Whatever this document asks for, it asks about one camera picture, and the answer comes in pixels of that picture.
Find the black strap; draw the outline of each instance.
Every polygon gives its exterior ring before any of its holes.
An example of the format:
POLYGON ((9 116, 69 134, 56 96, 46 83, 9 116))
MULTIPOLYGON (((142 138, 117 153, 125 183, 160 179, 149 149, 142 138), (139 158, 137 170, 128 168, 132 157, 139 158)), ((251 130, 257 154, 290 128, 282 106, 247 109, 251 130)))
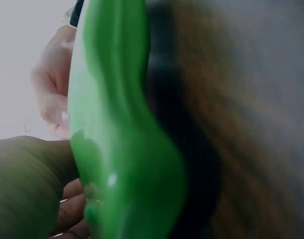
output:
POLYGON ((84 0, 77 0, 76 6, 71 15, 70 25, 77 27, 79 23, 79 18, 82 10, 84 0))

